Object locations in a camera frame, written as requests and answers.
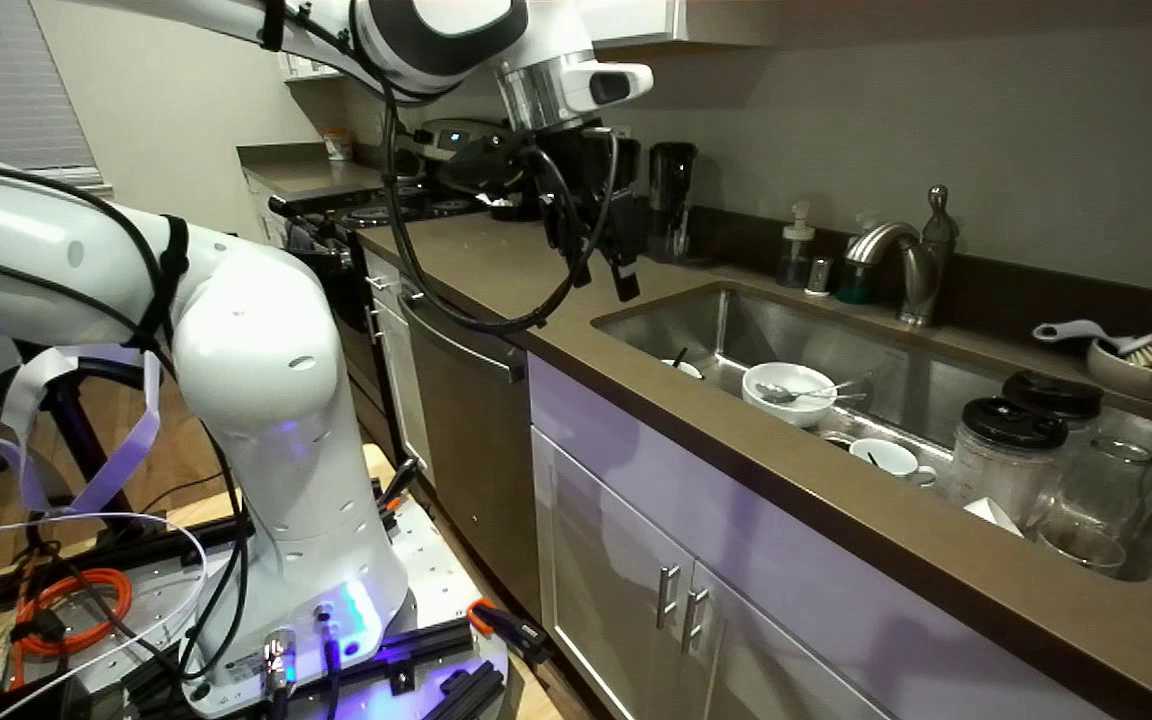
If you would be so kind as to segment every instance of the sink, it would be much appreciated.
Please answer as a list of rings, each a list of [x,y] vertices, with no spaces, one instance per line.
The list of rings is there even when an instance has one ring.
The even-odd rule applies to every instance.
[[[869,328],[850,312],[738,283],[708,283],[624,306],[599,315],[595,328],[657,361],[686,356],[700,372],[700,385],[738,400],[746,366],[764,361],[807,364],[841,386],[841,405],[820,418],[816,437],[836,446],[861,437],[896,440],[922,460],[911,483],[937,495],[945,495],[939,479],[952,466],[962,406],[978,394],[1000,394],[1000,385],[1020,372],[1000,361],[931,349],[922,330]],[[1115,406],[1114,400],[1097,432],[1123,437],[1152,451],[1152,416]],[[1128,546],[1128,562],[1114,574],[1152,574],[1152,476],[1147,521]]]

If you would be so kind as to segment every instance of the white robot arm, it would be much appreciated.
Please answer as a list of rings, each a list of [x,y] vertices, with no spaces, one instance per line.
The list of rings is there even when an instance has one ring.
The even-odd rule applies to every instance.
[[[637,63],[595,63],[577,0],[97,0],[175,16],[335,63],[419,102],[496,59],[518,126],[577,126],[653,86]],[[316,641],[335,607],[340,643],[369,659],[407,594],[364,483],[340,335],[316,277],[278,246],[101,204],[0,162],[0,335],[30,342],[157,341],[180,394],[219,445],[257,523],[254,571],[199,618],[204,716],[267,694],[267,641]]]

